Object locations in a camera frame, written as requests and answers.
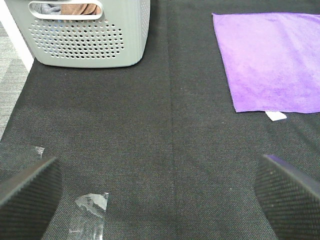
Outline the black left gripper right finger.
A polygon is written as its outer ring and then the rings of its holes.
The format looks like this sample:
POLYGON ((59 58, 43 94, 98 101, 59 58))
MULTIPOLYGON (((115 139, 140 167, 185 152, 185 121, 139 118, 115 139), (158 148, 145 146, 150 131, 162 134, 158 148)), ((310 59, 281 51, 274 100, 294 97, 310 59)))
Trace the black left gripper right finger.
POLYGON ((280 240, 320 238, 320 183, 274 155, 263 155, 254 191, 280 240))

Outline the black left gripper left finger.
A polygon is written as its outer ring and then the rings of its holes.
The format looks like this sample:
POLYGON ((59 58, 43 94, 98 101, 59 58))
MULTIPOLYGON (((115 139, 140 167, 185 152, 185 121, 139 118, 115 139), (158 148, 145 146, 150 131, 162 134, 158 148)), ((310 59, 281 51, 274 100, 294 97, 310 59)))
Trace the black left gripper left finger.
POLYGON ((62 196, 57 157, 45 158, 0 185, 0 238, 40 240, 62 196))

